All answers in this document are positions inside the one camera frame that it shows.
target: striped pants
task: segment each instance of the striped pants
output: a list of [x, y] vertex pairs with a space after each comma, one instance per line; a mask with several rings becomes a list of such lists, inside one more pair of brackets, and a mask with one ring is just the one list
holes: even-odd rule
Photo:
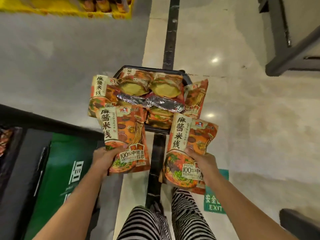
[[[172, 198], [172, 226], [176, 240], [216, 239], [188, 191], [176, 189]], [[142, 206], [130, 212], [117, 240], [171, 240], [167, 218]]]

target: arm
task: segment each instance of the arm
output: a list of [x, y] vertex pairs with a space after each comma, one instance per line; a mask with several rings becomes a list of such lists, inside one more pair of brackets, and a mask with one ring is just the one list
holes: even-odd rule
[[215, 192], [240, 240], [298, 240], [225, 180], [213, 155], [199, 155], [189, 148], [186, 153], [197, 161], [204, 182]]
[[115, 155], [124, 149], [118, 147], [106, 151], [102, 147], [95, 150], [92, 166], [87, 174], [33, 239], [85, 239], [103, 177], [106, 176]]

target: forearm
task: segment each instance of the forearm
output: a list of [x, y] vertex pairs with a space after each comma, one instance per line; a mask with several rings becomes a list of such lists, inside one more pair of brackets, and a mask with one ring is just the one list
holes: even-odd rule
[[212, 178], [209, 186], [215, 192], [240, 240], [297, 240], [222, 175]]
[[91, 167], [34, 239], [85, 239], [101, 182], [102, 175]]

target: green sign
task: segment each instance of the green sign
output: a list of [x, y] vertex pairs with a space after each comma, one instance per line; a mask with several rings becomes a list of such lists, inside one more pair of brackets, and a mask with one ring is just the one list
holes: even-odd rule
[[53, 134], [45, 167], [25, 240], [31, 240], [57, 212], [89, 170], [97, 141]]
[[[226, 180], [229, 180], [229, 170], [219, 169], [219, 172]], [[208, 186], [205, 186], [204, 210], [207, 212], [226, 214], [220, 202], [216, 198], [215, 193]]]

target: beige marble floor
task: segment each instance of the beige marble floor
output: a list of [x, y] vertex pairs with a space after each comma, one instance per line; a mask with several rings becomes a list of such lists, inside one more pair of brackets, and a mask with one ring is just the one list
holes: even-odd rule
[[[169, 3], [153, 0], [143, 66], [162, 67]], [[208, 78], [201, 118], [219, 125], [208, 152], [279, 222], [282, 208], [320, 210], [320, 73], [266, 76], [274, 55], [268, 15], [257, 0], [180, 0], [174, 69], [192, 81]], [[145, 204], [148, 173], [124, 176], [114, 239], [130, 210]], [[167, 185], [161, 195], [171, 222]], [[203, 210], [203, 196], [194, 198]], [[204, 217], [217, 239], [238, 239], [226, 215]]]

